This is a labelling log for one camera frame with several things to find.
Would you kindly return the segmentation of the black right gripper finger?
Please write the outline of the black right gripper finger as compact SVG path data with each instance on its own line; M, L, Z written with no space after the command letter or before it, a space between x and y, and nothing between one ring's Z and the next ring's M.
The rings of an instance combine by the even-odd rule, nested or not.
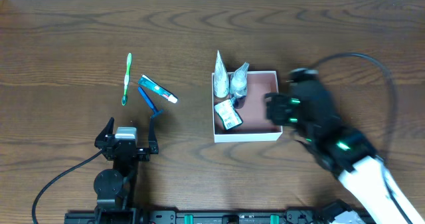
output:
M267 94L264 95L264 100L266 103L266 107L269 108L271 106L274 105L276 98L279 96L280 94L278 92L269 92Z
M279 113L275 110L267 109L266 118L271 121L273 124L279 124Z

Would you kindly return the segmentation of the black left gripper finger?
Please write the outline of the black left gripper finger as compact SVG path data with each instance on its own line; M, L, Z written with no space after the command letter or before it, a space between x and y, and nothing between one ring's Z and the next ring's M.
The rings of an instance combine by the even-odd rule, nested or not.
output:
M96 148L104 148L109 145L110 140L113 138L114 118L111 117L95 139L94 146Z
M150 121L149 121L148 144L149 144L150 154L158 154L159 153L159 146L158 146L157 138L156 138L156 135L155 135L154 117L151 117Z

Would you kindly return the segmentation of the green white toothbrush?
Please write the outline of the green white toothbrush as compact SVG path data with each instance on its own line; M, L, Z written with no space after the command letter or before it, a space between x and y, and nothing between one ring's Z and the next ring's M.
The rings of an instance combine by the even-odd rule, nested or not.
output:
M122 106L125 106L128 100L127 93L128 93L129 82L130 82L131 64L132 64L132 54L129 53L126 60L126 74L124 76L124 93L122 96Z

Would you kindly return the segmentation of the green white tissue pack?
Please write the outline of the green white tissue pack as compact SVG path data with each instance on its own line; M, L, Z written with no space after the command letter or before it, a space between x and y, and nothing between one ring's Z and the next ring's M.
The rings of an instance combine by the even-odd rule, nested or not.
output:
M240 126L243 123L241 117L238 115L230 99L216 104L214 106L214 111L222 120L222 124L225 130L230 130L232 128Z

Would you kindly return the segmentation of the green Colgate toothpaste tube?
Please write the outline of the green Colgate toothpaste tube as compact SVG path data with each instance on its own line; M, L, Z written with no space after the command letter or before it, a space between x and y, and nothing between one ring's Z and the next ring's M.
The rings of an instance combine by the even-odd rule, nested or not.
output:
M158 83L156 83L154 80L152 80L145 74L141 76L138 84L150 89L151 91L162 96L164 99L168 100L171 103L176 104L178 102L178 98L174 94L160 86Z

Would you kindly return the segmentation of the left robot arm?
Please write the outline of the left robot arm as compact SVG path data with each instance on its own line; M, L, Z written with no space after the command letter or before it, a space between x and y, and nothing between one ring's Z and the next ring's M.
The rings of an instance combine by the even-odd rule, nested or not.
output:
M108 161L113 162L113 168L101 171L94 180L100 210L131 208L139 162L148 162L151 155L159 153L154 127L154 118L151 117L146 148L137 145L137 128L119 127L114 132L113 118L96 137L95 147Z

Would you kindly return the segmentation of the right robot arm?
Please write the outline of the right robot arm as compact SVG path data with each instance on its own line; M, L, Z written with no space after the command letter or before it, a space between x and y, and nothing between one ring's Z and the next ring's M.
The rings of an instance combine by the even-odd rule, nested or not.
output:
M377 149L358 129L344 123L316 70L290 73L288 93L265 94L266 117L292 127L300 144L341 183L375 223L423 223Z

